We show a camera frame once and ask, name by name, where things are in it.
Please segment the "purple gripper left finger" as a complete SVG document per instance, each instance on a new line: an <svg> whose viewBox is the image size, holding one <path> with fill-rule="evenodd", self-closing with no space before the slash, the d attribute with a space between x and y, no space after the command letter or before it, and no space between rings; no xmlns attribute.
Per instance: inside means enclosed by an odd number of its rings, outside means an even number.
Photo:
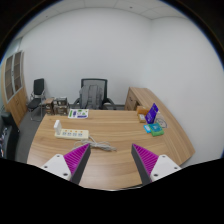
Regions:
<svg viewBox="0 0 224 224"><path fill-rule="evenodd" d="M54 155L42 166L42 169L65 180L79 184L90 153L90 145L85 144L65 155Z"/></svg>

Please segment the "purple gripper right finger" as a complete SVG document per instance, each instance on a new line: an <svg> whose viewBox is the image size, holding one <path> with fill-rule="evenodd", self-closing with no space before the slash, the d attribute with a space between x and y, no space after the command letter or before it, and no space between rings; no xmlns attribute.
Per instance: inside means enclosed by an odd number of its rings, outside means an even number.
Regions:
<svg viewBox="0 0 224 224"><path fill-rule="evenodd" d="M180 170L180 167L167 155L156 155L136 144L132 145L131 154L143 185L150 184Z"/></svg>

